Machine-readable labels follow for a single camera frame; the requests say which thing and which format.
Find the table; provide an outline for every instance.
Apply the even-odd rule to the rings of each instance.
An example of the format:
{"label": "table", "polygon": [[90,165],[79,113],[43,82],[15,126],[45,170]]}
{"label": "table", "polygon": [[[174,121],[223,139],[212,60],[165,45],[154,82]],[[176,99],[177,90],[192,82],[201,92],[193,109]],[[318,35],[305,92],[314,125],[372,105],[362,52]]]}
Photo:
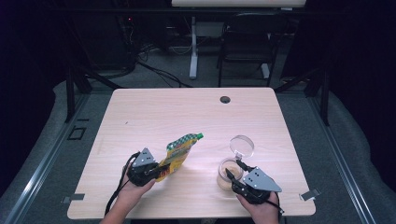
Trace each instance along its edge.
{"label": "table", "polygon": [[[280,7],[290,10],[292,7],[304,7],[306,0],[242,0],[242,1],[224,1],[224,0],[172,0],[172,7]],[[197,78],[198,66],[198,49],[197,49],[197,28],[198,24],[195,17],[191,19],[191,65],[190,79]],[[266,78],[269,76],[268,65],[262,65],[262,74]]]}
{"label": "table", "polygon": [[[224,104],[220,97],[227,96]],[[166,145],[187,133],[203,133],[181,168],[156,183],[129,218],[248,217],[234,193],[219,188],[221,160],[232,157],[230,140],[238,134],[255,144],[243,159],[259,166],[283,189],[285,216],[315,213],[309,191],[275,93],[269,88],[122,89],[114,91],[67,215],[102,218],[127,159],[148,147],[156,161]]]}

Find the person's right hand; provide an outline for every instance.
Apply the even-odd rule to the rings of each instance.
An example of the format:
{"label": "person's right hand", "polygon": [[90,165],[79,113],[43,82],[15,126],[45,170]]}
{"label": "person's right hand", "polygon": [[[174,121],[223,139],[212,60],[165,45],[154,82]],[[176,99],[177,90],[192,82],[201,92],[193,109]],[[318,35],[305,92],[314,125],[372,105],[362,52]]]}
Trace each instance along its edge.
{"label": "person's right hand", "polygon": [[[251,204],[242,195],[237,194],[236,198],[250,213],[256,224],[278,224],[278,209],[269,203]],[[271,192],[268,201],[279,204],[279,199],[274,192]]]}

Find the transparent container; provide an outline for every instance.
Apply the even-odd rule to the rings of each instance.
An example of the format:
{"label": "transparent container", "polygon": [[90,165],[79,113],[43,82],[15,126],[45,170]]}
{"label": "transparent container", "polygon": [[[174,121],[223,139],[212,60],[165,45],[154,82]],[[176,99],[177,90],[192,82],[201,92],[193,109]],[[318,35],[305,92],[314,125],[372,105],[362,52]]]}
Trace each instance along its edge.
{"label": "transparent container", "polygon": [[225,169],[227,168],[233,173],[236,180],[240,180],[244,171],[236,163],[236,160],[242,160],[242,158],[248,158],[253,155],[254,144],[253,142],[244,135],[237,135],[230,141],[230,149],[235,155],[233,158],[226,158],[219,164],[219,174],[217,177],[218,185],[221,189],[232,190],[232,182],[228,178]]}

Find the hand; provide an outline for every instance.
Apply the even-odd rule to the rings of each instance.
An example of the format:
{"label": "hand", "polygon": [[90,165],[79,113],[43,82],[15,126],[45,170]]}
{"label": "hand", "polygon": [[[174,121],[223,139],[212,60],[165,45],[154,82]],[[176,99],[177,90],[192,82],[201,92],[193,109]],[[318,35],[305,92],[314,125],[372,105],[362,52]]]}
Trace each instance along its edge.
{"label": "hand", "polygon": [[[237,194],[236,198],[250,213],[256,224],[278,224],[278,209],[269,203],[251,204],[242,195]],[[279,204],[279,199],[274,192],[271,192],[268,201]]]}
{"label": "hand", "polygon": [[152,186],[154,186],[155,179],[150,180],[143,187],[138,187],[129,181],[128,176],[125,174],[122,183],[126,184],[121,189],[116,202],[101,221],[101,223],[123,223],[125,217],[140,201],[140,198],[143,196],[143,194],[145,194],[152,188]]}

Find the gray carpet floor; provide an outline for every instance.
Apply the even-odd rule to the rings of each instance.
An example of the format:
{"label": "gray carpet floor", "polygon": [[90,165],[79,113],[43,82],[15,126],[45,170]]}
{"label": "gray carpet floor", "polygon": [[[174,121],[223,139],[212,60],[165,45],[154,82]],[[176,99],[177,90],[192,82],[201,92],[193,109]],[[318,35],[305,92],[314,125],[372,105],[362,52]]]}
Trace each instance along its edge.
{"label": "gray carpet floor", "polygon": [[[282,84],[279,79],[283,62],[292,39],[287,38],[278,56],[278,64],[274,72],[271,87]],[[189,79],[190,53],[181,54],[170,50],[168,53],[153,50],[148,55],[142,54],[143,62],[150,66],[165,70],[180,81],[199,87],[217,87],[217,49],[216,46],[202,45],[199,51],[198,77]],[[236,75],[259,77],[261,72],[251,66],[229,64],[226,76]],[[140,65],[126,76],[111,79],[126,88],[171,88],[177,84],[164,82],[158,75]],[[45,181],[33,196],[31,203],[21,213],[21,223],[98,223],[98,220],[70,220],[67,215],[68,204],[61,203],[64,196],[74,193],[85,161],[99,129],[106,106],[111,97],[111,89],[91,79],[93,91],[90,95],[81,95],[76,91],[78,103],[81,104],[75,118],[70,124],[64,124],[66,118],[65,83],[61,83],[54,91],[57,95],[56,104],[48,123],[37,140],[32,153],[21,168],[15,180],[1,198],[0,222],[5,223],[12,214],[12,209],[28,186],[28,182],[39,167],[40,162],[49,150],[59,147],[54,163],[46,174]],[[257,80],[230,79],[225,86],[262,85]],[[317,212],[311,217],[287,217],[288,223],[362,223],[363,218],[357,212],[356,204],[351,200],[351,193],[346,187],[345,179],[340,175],[336,159],[332,154],[332,144],[325,132],[330,131],[345,157],[350,172],[361,190],[361,194],[377,223],[396,223],[396,196],[380,180],[374,166],[370,163],[370,148],[364,134],[354,119],[348,114],[338,99],[331,94],[329,104],[330,127],[323,127],[318,118],[317,99],[306,98],[302,92],[304,84],[293,87],[288,92],[279,93],[277,99],[288,125],[300,163],[303,167],[308,186],[319,189],[322,194],[315,200]],[[68,140],[70,126],[84,127],[86,132],[80,140]],[[64,138],[57,142],[59,136]],[[181,220],[180,223],[200,223],[200,220]]]}

